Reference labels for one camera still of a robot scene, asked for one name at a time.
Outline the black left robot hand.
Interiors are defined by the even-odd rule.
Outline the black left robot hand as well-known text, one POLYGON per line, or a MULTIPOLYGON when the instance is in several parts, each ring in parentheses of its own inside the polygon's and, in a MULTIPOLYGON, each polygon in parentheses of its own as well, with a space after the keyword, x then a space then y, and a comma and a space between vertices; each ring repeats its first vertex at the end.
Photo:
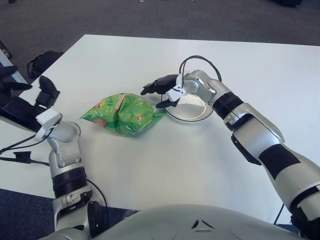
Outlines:
POLYGON ((40 92, 35 104, 32 105, 15 95, 16 91, 30 90, 33 87, 31 84, 3 81, 4 78, 17 71, 18 67, 15 65, 0 68, 0 117, 9 124, 36 133, 41 128, 36 117, 55 104, 60 91, 49 78, 41 75, 39 78, 40 92))

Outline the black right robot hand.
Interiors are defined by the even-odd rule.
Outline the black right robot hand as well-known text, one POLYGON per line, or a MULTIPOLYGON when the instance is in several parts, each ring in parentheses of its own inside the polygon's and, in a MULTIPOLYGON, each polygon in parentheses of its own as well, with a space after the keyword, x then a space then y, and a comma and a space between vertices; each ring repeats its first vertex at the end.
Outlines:
MULTIPOLYGON (((170 74, 166 75, 164 77, 160 77, 153 81, 152 83, 149 83, 145 86, 143 86, 143 90, 141 91, 141 95, 144 96, 146 94, 153 94, 157 93, 159 95, 164 95, 169 90, 173 89, 176 86, 176 80, 178 75, 177 74, 170 74)), ((180 99, 176 101, 170 101, 170 100, 164 100, 155 105, 158 109, 165 109, 168 107, 176 107, 180 99)))

